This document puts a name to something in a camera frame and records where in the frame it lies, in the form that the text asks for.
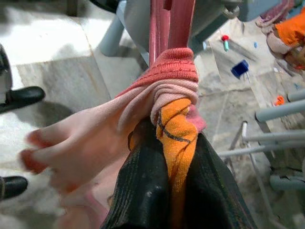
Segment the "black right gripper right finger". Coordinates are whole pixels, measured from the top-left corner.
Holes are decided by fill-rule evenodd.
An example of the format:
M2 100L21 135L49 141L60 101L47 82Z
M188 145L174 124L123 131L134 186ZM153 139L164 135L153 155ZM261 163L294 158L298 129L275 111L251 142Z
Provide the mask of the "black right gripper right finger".
M255 229L238 185L206 136L198 135L186 178L188 229Z

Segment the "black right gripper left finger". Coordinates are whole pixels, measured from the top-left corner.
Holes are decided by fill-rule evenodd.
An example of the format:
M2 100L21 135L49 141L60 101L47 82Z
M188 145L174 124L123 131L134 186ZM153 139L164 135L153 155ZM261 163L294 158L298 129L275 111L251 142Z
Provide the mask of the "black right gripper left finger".
M163 146L150 119L129 136L135 147L119 171L106 229L169 228L170 191Z

